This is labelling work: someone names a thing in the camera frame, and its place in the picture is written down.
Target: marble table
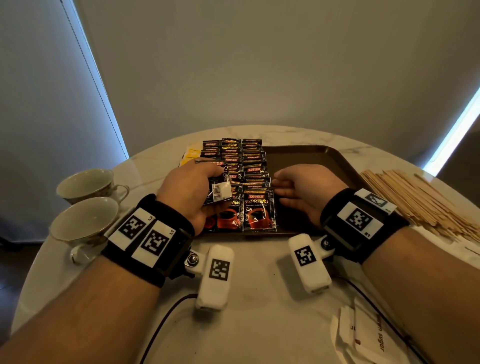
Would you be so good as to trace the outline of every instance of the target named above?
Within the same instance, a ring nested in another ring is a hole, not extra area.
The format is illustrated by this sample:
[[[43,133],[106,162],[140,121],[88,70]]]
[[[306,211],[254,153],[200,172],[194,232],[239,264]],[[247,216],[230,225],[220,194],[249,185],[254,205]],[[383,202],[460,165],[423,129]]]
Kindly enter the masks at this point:
[[[187,145],[222,137],[262,138],[265,146],[320,144],[339,150],[358,171],[401,169],[422,173],[412,164],[387,152],[342,136],[285,126],[238,126],[184,135],[151,147],[113,170],[115,182],[130,186],[122,203],[134,206],[155,192],[168,172],[178,165]],[[460,211],[480,222],[480,209],[461,194],[433,179],[432,184]],[[228,306],[222,313],[196,312],[193,300],[183,302],[159,333],[149,363],[338,363],[329,326],[341,306],[351,304],[354,292],[341,282],[315,296],[301,285],[289,256],[286,238],[241,241],[198,239],[193,248],[206,252],[212,243],[235,251],[236,263]],[[65,289],[84,267],[68,258],[69,248],[48,237],[28,273],[12,324],[12,332]],[[339,259],[349,275],[372,296],[374,288],[360,267]],[[199,280],[167,280],[145,344],[166,311],[185,294],[196,292]]]

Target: hand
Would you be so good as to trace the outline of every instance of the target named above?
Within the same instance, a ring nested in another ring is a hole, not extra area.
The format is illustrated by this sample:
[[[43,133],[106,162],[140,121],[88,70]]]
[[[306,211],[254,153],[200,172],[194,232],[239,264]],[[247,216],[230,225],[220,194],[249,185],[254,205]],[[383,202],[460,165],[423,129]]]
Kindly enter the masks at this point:
[[[188,219],[195,235],[202,232],[205,219],[225,211],[231,201],[202,206],[208,195],[208,178],[223,173],[214,163],[198,163],[194,160],[172,170],[156,194],[157,201],[174,208]]]
[[[348,186],[327,167],[297,164],[279,170],[272,185],[287,207],[304,211],[310,221],[320,226],[320,214],[330,199]]]

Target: wrist strap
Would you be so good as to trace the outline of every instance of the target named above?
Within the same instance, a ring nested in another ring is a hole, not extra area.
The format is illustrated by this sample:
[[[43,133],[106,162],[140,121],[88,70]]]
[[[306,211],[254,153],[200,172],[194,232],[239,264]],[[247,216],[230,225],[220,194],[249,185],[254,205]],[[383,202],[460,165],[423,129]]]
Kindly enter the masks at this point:
[[[391,235],[409,225],[395,208],[365,189],[347,188],[327,203],[320,224],[345,248],[341,250],[346,258],[362,264]]]
[[[109,236],[102,255],[134,275],[162,287],[190,248],[193,225],[178,211],[145,196]]]

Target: teacup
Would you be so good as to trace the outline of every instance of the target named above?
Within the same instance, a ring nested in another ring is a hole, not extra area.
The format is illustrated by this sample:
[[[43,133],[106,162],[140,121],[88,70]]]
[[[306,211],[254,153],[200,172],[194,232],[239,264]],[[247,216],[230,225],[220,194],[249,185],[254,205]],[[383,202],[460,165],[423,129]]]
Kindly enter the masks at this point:
[[[80,201],[60,213],[50,226],[50,235],[67,243],[71,259],[76,264],[84,264],[80,256],[98,255],[96,252],[107,241],[105,232],[115,223],[120,206],[110,197],[93,197]]]
[[[122,202],[130,193],[130,188],[122,184],[114,184],[113,172],[95,168],[84,170],[64,179],[57,186],[57,194],[71,205],[92,197],[112,197],[117,188],[123,187],[126,193],[118,198]]]

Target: brown tray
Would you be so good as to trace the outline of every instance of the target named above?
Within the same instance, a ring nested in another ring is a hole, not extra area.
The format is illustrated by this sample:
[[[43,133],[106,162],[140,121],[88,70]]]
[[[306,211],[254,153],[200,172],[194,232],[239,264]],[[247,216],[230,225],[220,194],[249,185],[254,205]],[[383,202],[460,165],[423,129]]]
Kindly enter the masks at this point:
[[[299,163],[321,164],[329,168],[335,175],[345,182],[349,187],[370,189],[363,178],[347,162],[347,160],[336,149],[329,146],[264,146],[267,156],[267,165],[270,177],[278,170]],[[276,232],[211,232],[202,234],[208,237],[242,236],[248,238],[293,236],[301,233],[309,235],[320,235],[318,230],[308,219],[307,215],[298,210],[288,208],[280,204],[279,197],[274,196],[276,209]]]

